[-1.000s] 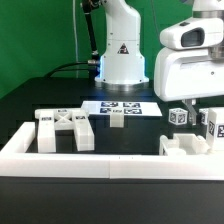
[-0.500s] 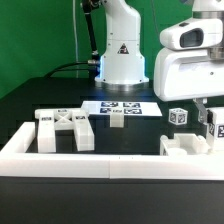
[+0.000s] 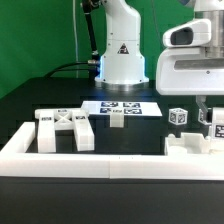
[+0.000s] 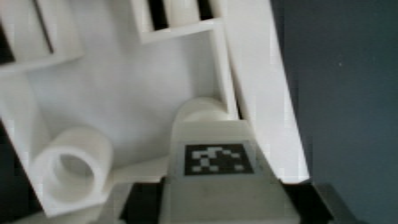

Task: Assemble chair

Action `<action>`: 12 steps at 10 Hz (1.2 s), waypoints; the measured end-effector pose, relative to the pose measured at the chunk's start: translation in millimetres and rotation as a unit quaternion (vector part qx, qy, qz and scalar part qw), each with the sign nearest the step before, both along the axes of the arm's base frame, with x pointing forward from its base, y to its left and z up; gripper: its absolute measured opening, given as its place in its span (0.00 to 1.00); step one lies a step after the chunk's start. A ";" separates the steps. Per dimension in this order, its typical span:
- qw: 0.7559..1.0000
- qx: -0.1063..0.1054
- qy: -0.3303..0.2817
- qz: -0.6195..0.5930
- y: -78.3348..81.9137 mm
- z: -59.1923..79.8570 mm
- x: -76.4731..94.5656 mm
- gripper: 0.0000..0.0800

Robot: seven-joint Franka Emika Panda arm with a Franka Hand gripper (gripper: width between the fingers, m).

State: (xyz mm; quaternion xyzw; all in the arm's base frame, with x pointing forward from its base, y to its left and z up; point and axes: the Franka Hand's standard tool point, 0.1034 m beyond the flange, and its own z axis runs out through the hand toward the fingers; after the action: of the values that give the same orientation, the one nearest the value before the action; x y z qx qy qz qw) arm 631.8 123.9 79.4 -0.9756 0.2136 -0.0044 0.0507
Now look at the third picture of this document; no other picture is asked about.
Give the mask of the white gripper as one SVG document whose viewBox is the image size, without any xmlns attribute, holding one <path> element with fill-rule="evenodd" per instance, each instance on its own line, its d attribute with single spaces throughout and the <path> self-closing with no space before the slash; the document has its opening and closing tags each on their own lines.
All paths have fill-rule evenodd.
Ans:
<svg viewBox="0 0 224 224">
<path fill-rule="evenodd" d="M 224 58 L 209 58 L 207 44 L 212 39 L 209 19 L 194 19 L 167 30 L 166 49 L 156 69 L 156 89 L 161 95 L 224 95 Z M 206 97 L 196 104 L 207 117 Z"/>
</svg>

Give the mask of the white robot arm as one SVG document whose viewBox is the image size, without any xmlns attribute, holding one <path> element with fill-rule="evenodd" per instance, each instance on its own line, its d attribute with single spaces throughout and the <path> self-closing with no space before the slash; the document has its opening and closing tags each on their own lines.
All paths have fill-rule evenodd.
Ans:
<svg viewBox="0 0 224 224">
<path fill-rule="evenodd" d="M 208 95 L 224 95 L 224 0 L 178 0 L 194 18 L 167 30 L 156 69 L 162 95 L 194 95 L 199 108 Z M 149 82 L 140 53 L 139 13 L 125 0 L 104 0 L 107 47 L 100 59 L 98 86 L 126 91 Z"/>
</svg>

